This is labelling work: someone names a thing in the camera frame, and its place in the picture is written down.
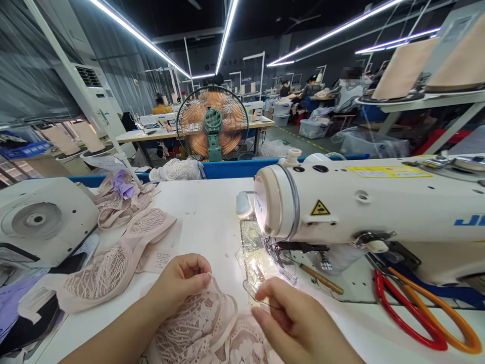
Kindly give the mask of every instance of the pink lace fabric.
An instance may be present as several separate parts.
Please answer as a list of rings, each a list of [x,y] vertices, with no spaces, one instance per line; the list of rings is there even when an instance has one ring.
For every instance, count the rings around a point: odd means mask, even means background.
[[[121,239],[85,269],[42,277],[20,300],[19,315],[36,323],[40,319],[37,311],[54,294],[66,313],[84,311],[118,296],[130,283],[147,244],[159,242],[175,221],[160,209],[141,212]]]
[[[125,225],[138,213],[145,210],[153,196],[158,193],[155,185],[148,183],[140,190],[130,174],[124,174],[125,182],[134,187],[133,197],[122,199],[113,188],[113,173],[110,172],[98,188],[99,193],[92,199],[100,215],[98,225],[101,229],[114,229]]]
[[[238,314],[214,277],[158,328],[145,354],[150,364],[282,363],[254,318]]]

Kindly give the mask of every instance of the thread spool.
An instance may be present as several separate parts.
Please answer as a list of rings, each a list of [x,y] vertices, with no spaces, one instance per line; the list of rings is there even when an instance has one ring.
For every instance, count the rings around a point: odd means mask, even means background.
[[[48,137],[52,144],[54,144],[65,155],[73,155],[79,153],[79,148],[70,138],[67,137],[58,127],[53,126],[42,131]]]
[[[438,71],[431,76],[425,91],[445,93],[480,87],[485,82],[484,37],[485,15],[482,15]]]
[[[99,152],[105,148],[104,144],[99,140],[96,133],[92,130],[91,125],[87,122],[77,122],[72,124],[72,128],[79,135],[83,143],[87,146],[91,153]]]
[[[435,37],[397,48],[372,98],[382,100],[406,97],[439,42],[440,39]]]

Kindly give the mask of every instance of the industrial sewing machine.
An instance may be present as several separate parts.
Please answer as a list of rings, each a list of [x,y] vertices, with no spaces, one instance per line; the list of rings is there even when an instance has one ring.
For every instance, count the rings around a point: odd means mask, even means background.
[[[64,177],[27,179],[1,190],[0,264],[61,264],[98,225],[88,193]]]
[[[485,291],[484,155],[296,159],[260,169],[254,210],[268,252],[315,271],[332,250],[386,253],[424,281]]]

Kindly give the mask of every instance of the white basket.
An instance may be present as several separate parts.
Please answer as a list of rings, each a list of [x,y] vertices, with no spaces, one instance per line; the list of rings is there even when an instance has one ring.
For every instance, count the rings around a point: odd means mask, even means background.
[[[284,104],[273,103],[273,107],[274,107],[273,115],[288,115],[289,111],[292,109],[292,105],[290,103],[284,103]]]
[[[328,128],[332,125],[330,122],[328,125],[322,123],[315,123],[303,119],[300,123],[300,132],[298,135],[308,139],[323,138],[327,134]]]
[[[288,124],[289,114],[287,115],[273,115],[274,126],[282,127]]]

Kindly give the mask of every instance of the fan grille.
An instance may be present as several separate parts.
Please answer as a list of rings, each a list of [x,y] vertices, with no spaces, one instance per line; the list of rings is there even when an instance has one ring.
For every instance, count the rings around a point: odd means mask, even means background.
[[[205,120],[212,114],[211,110],[221,114],[219,146],[222,158],[236,157],[248,136],[248,115],[240,99],[219,86],[199,88],[182,103],[177,114],[177,134],[182,146],[194,159],[203,161],[208,158],[208,127],[213,121],[207,124]]]
[[[205,116],[205,122],[210,128],[217,128],[222,123],[222,114],[219,110],[210,109]]]

